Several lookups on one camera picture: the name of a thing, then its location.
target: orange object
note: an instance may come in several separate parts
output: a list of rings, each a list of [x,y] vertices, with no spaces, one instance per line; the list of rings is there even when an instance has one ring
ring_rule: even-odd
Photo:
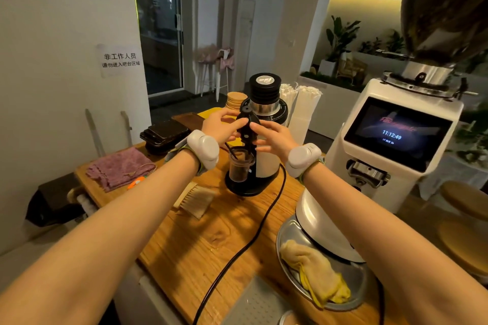
[[[134,186],[136,186],[138,183],[143,181],[146,177],[145,176],[139,176],[136,180],[132,181],[129,186],[127,187],[127,190],[132,189]]]

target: illuminated wall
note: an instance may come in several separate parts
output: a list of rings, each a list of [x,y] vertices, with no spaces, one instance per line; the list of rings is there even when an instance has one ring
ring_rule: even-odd
[[[313,62],[320,64],[330,52],[326,29],[333,29],[332,15],[341,17],[343,23],[361,21],[357,39],[348,46],[356,51],[363,41],[373,41],[376,36],[386,41],[391,29],[400,31],[401,4],[401,0],[330,0]]]

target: transparent cup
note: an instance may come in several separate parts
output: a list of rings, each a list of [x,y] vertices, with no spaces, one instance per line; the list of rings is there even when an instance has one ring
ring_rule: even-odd
[[[256,162],[256,158],[243,147],[233,147],[229,152],[229,178],[235,183],[242,183],[247,180],[249,168]]]

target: metal tray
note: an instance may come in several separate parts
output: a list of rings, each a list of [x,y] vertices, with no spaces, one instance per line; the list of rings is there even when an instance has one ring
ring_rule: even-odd
[[[300,274],[290,268],[280,257],[281,244],[288,240],[294,240],[298,244],[303,244],[319,250],[320,253],[330,261],[334,271],[342,274],[347,286],[349,286],[349,289],[351,290],[350,300],[346,303],[327,302],[325,306],[327,310],[351,311],[363,303],[368,285],[368,267],[366,264],[356,264],[354,262],[346,263],[344,260],[338,260],[338,257],[326,254],[322,247],[314,243],[308,235],[303,232],[296,215],[293,215],[283,223],[278,231],[278,235],[276,236],[276,253],[278,254],[278,260],[280,261],[284,273],[304,297],[313,302],[310,293],[305,290],[300,283]]]

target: purple towel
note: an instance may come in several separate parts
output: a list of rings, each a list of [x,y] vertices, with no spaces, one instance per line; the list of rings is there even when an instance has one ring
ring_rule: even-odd
[[[88,166],[86,175],[109,192],[130,184],[139,176],[147,176],[155,169],[156,165],[148,157],[129,148],[96,160]]]

